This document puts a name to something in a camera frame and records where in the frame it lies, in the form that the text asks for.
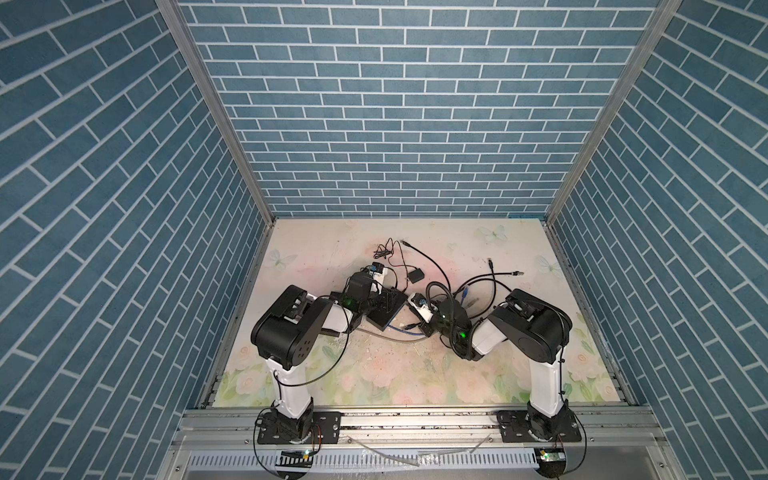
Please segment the black network switch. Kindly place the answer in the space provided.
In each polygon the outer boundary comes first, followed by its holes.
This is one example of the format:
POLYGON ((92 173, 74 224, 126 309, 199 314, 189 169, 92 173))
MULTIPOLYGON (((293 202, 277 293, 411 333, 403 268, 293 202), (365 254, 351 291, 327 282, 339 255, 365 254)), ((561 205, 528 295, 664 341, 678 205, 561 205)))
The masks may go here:
POLYGON ((364 316, 378 330, 384 331, 405 306, 407 299, 408 296, 400 290, 380 287, 369 297, 364 316))

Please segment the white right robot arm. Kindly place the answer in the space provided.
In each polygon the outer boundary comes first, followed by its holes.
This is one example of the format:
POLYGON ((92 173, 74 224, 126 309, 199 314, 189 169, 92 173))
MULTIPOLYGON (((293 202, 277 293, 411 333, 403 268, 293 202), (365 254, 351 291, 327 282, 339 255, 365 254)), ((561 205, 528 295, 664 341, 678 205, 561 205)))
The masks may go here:
POLYGON ((449 296, 433 300, 414 293, 408 305, 421 319, 419 327, 424 334, 442 335, 463 360, 478 361, 502 343, 512 343, 529 360, 529 415, 547 420, 562 415, 567 406, 562 385, 563 350, 572 328, 563 310, 519 288, 477 321, 470 320, 463 306, 449 296))

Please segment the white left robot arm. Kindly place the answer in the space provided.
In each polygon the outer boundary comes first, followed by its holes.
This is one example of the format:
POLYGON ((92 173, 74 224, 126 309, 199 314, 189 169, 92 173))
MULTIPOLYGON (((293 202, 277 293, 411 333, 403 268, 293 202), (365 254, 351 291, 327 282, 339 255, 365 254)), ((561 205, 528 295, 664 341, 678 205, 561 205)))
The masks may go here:
POLYGON ((312 415, 305 360, 319 336, 348 336, 359 327, 386 299, 387 276, 385 267, 371 264, 350 276, 342 291, 320 296, 290 285, 257 321, 250 340, 272 375, 279 418, 312 415))

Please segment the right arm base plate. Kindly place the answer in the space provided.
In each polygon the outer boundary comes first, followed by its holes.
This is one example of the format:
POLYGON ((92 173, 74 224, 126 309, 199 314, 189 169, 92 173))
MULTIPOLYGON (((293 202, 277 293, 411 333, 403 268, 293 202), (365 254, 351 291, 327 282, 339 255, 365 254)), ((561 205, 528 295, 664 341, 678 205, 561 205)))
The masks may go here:
POLYGON ((500 435, 504 443, 579 442, 581 427, 573 411, 564 406, 553 417, 528 407, 525 410, 496 412, 500 435))

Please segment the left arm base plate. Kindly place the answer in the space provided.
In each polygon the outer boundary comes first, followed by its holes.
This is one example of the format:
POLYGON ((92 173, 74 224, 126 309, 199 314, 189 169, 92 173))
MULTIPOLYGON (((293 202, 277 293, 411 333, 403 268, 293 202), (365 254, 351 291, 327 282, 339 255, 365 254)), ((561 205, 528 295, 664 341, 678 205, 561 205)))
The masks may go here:
POLYGON ((260 445, 315 443, 337 444, 342 414, 339 411, 307 411, 298 419, 289 418, 276 409, 260 415, 256 442, 260 445))

